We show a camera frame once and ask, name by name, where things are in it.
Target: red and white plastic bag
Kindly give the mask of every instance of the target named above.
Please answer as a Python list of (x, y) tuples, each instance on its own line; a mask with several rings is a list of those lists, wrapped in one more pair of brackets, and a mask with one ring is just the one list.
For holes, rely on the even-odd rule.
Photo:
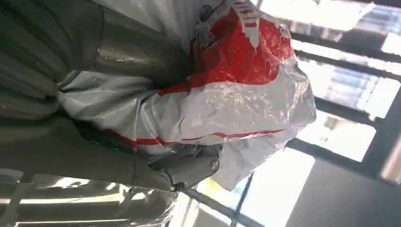
[(187, 82), (155, 90), (140, 76), (81, 72), (61, 84), (59, 102), (72, 117), (153, 155), (171, 151), (171, 143), (271, 138), (315, 120), (285, 26), (250, 1), (226, 0), (195, 34), (197, 69)]

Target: metal bar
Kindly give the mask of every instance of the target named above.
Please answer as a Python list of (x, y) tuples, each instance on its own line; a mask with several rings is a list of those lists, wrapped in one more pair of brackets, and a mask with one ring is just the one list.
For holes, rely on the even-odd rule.
[(350, 69), (350, 70), (354, 70), (354, 71), (359, 71), (359, 72), (363, 72), (366, 74), (372, 74), (378, 77), (384, 77), (384, 78), (390, 78), (390, 79), (394, 79), (394, 80), (398, 80), (401, 81), (401, 76), (387, 72), (387, 71), (383, 71), (383, 70), (378, 70), (378, 69), (374, 69), (365, 65), (359, 65), (356, 63), (351, 63), (348, 61), (342, 61), (342, 60), (335, 60), (335, 59), (331, 59), (331, 58), (327, 58), (327, 57), (323, 57), (323, 56), (319, 56), (316, 54), (312, 54), (312, 53), (306, 53), (304, 51), (300, 51), (300, 50), (295, 50), (295, 53), (297, 54), (298, 57), (304, 57), (304, 58), (308, 58), (311, 60), (315, 60), (318, 62), (322, 62), (322, 63), (326, 63), (326, 64), (330, 64), (330, 65), (334, 65), (334, 66), (338, 66), (338, 67), (342, 67), (342, 68), (346, 68), (346, 69)]
[(401, 133), (401, 89), (398, 90), (394, 101), (377, 129), (375, 136), (367, 149), (363, 164), (367, 172), (379, 175), (387, 158), (393, 151)]
[[(355, 0), (355, 1), (360, 1), (364, 3), (372, 2), (372, 0)], [(373, 2), (377, 5), (401, 8), (401, 1), (399, 0), (373, 0)]]
[[(248, 177), (248, 180), (246, 181), (246, 185), (245, 185), (244, 191), (242, 192), (241, 198), (238, 201), (237, 208), (235, 209), (235, 214), (237, 216), (241, 213), (242, 204), (244, 203), (246, 195), (248, 194), (249, 188), (251, 187), (253, 174), (254, 174), (254, 172), (251, 173), (251, 175)], [(232, 220), (231, 224), (230, 224), (230, 227), (235, 227), (236, 225), (237, 225), (237, 221)]]
[(339, 116), (341, 118), (361, 123), (361, 124), (366, 124), (370, 125), (374, 128), (377, 128), (378, 125), (380, 124), (379, 121), (372, 121), (369, 119), (369, 114), (366, 112), (362, 112), (359, 110), (351, 109), (349, 107), (339, 105), (336, 103), (332, 103), (330, 101), (326, 101), (321, 98), (315, 97), (315, 104), (316, 108), (320, 111), (326, 112), (328, 114), (333, 114), (336, 116)]
[(298, 40), (301, 42), (307, 42), (310, 44), (325, 46), (325, 47), (337, 49), (337, 50), (348, 52), (348, 53), (366, 56), (369, 58), (380, 59), (383, 61), (401, 63), (401, 56), (396, 55), (396, 54), (385, 53), (382, 51), (372, 50), (372, 49), (368, 49), (368, 48), (361, 48), (361, 47), (350, 45), (350, 44), (338, 43), (335, 41), (322, 39), (320, 37), (304, 35), (304, 34), (300, 34), (300, 33), (291, 33), (291, 37), (292, 37), (292, 39), (295, 39), (295, 40)]
[(263, 225), (261, 225), (260, 223), (250, 219), (249, 217), (243, 214), (239, 214), (238, 216), (236, 216), (235, 211), (233, 209), (218, 203), (217, 201), (197, 192), (194, 189), (188, 189), (183, 192), (187, 194), (189, 197), (205, 204), (206, 206), (209, 206), (210, 208), (222, 213), (223, 215), (231, 218), (232, 220), (237, 221), (238, 223), (241, 223), (246, 227), (263, 227)]
[(348, 169), (352, 172), (363, 175), (369, 179), (379, 181), (391, 186), (394, 186), (391, 182), (384, 181), (381, 178), (377, 178), (375, 175), (370, 174), (364, 168), (364, 164), (357, 162), (353, 159), (336, 154), (328, 149), (322, 148), (320, 146), (310, 144), (308, 142), (302, 141), (300, 139), (292, 139), (287, 143), (287, 147), (305, 153), (307, 155), (313, 156), (314, 158), (327, 161), (333, 165), (339, 166), (341, 168)]

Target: window pane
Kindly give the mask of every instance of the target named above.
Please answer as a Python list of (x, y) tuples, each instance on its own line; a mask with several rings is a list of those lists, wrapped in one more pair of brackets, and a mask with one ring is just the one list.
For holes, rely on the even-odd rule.
[(371, 126), (317, 111), (316, 121), (306, 126), (297, 138), (360, 162), (375, 132)]
[(256, 169), (241, 213), (264, 226), (285, 227), (314, 165), (293, 149), (278, 152)]
[(400, 53), (399, 47), (385, 47), (400, 37), (398, 8), (343, 0), (263, 0), (260, 9), (286, 23), (291, 32)]
[(400, 83), (393, 79), (348, 70), (308, 59), (298, 61), (312, 85), (314, 95), (385, 118)]

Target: wall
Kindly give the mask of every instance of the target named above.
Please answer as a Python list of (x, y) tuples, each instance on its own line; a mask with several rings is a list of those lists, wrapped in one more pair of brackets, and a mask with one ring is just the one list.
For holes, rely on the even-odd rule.
[(401, 191), (316, 160), (286, 227), (399, 227)]

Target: shiny metal surface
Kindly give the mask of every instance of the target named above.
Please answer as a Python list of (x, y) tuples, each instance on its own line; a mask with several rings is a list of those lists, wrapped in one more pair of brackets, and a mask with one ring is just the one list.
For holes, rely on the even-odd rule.
[[(0, 169), (0, 218), (21, 184), (20, 171)], [(119, 183), (54, 175), (34, 175), (20, 195), (15, 220), (21, 225), (158, 223), (170, 215), (177, 194)]]
[(184, 82), (193, 63), (163, 34), (104, 8), (104, 29), (95, 71), (142, 76), (159, 87)]

